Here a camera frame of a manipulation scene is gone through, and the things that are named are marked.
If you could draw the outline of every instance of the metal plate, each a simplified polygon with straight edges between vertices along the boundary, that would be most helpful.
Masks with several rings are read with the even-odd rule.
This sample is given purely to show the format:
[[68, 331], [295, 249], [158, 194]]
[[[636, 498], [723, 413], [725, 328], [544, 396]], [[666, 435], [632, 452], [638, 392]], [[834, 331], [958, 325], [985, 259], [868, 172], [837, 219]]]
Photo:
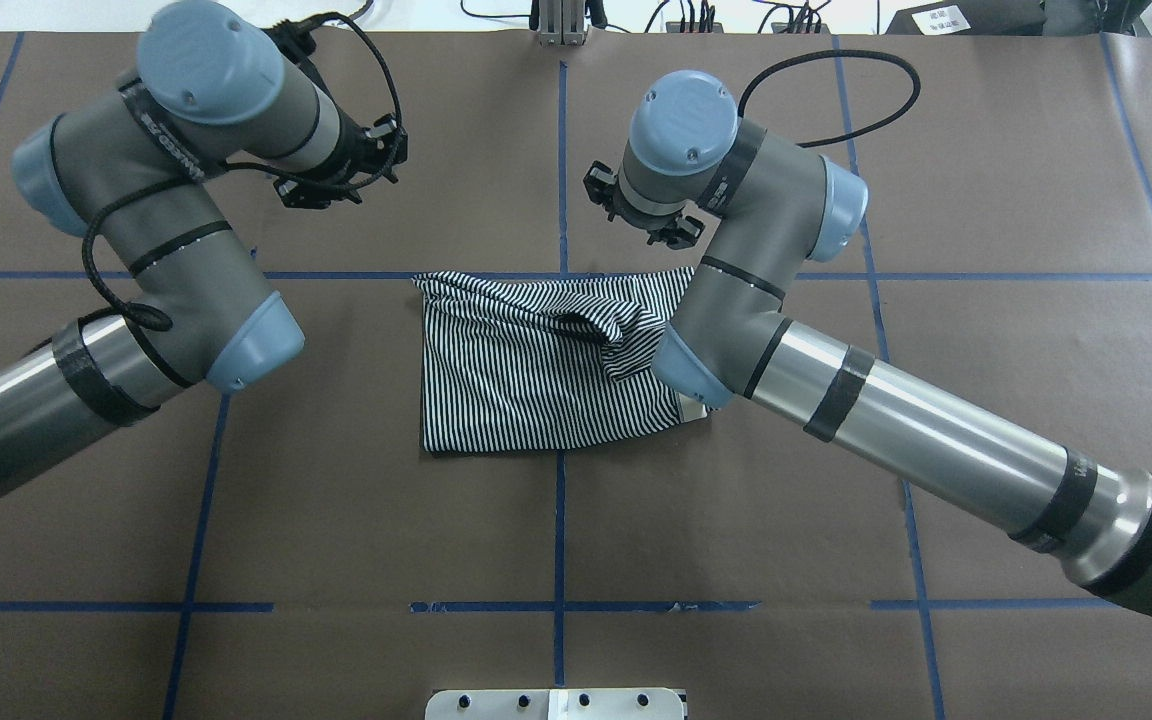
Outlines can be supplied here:
[[429, 698], [425, 720], [685, 720], [685, 698], [668, 688], [441, 691]]

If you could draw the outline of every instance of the label sticker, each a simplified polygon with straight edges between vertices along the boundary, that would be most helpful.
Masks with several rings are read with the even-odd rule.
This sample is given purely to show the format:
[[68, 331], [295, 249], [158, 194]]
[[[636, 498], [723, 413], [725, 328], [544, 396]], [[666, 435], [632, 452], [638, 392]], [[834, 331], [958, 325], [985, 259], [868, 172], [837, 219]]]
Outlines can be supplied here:
[[937, 8], [924, 13], [910, 15], [923, 35], [948, 35], [950, 32], [972, 29], [968, 18], [963, 17], [963, 10], [956, 5], [946, 5], [945, 8]]

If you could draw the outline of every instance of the blue joint cap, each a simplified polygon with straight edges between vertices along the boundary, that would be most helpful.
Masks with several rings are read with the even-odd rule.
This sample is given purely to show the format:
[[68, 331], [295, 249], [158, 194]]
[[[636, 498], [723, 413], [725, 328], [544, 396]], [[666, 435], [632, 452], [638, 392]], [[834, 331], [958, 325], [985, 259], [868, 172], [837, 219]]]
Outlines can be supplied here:
[[869, 206], [869, 185], [826, 156], [820, 156], [820, 159], [824, 160], [824, 218], [808, 259], [828, 263], [838, 258], [847, 241], [856, 234], [856, 228], [861, 227], [861, 219]]
[[207, 382], [227, 395], [238, 392], [296, 357], [302, 347], [305, 347], [305, 333], [287, 309], [283, 296], [275, 291], [225, 343], [207, 370]]
[[141, 36], [136, 65], [160, 105], [205, 126], [256, 118], [283, 90], [283, 54], [274, 41], [211, 0], [159, 10]]
[[675, 70], [655, 81], [630, 120], [630, 149], [664, 176], [713, 168], [740, 129], [736, 101], [722, 81], [700, 70]]
[[56, 164], [51, 156], [51, 134], [58, 122], [60, 118], [38, 128], [12, 152], [12, 179], [29, 206], [40, 211], [51, 227], [74, 237], [83, 237], [88, 234], [88, 223], [65, 197]]
[[687, 342], [679, 338], [672, 323], [664, 327], [664, 338], [660, 338], [652, 359], [652, 372], [660, 382], [705, 406], [722, 407], [732, 401], [732, 391], [708, 372]]

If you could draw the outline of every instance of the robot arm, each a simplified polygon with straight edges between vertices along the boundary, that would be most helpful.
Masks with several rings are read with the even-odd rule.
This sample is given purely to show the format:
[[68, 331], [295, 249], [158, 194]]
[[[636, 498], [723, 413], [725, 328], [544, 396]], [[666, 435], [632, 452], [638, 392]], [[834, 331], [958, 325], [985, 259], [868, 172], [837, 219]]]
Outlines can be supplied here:
[[750, 397], [1152, 615], [1151, 473], [1097, 464], [781, 314], [799, 265], [859, 227], [861, 179], [737, 118], [718, 78], [680, 70], [641, 101], [620, 172], [596, 162], [585, 187], [609, 219], [672, 247], [699, 237], [685, 200], [721, 219], [653, 361], [664, 382], [707, 406]]
[[401, 115], [382, 120], [357, 127], [265, 31], [182, 0], [157, 13], [118, 90], [22, 143], [12, 169], [29, 205], [74, 236], [101, 223], [142, 295], [0, 373], [0, 497], [200, 379], [236, 392], [296, 356], [305, 336], [202, 182], [245, 150], [282, 174], [285, 205], [357, 202], [361, 183], [343, 183], [393, 181], [406, 158]]

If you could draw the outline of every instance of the black and white striped cloth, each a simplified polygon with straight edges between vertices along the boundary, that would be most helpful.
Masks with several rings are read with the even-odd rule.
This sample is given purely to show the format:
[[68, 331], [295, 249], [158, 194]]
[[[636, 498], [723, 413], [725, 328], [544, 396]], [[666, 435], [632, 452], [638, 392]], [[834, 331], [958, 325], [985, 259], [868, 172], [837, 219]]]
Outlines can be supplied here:
[[691, 273], [544, 282], [416, 275], [425, 293], [425, 450], [566, 450], [703, 418], [704, 406], [650, 370]]

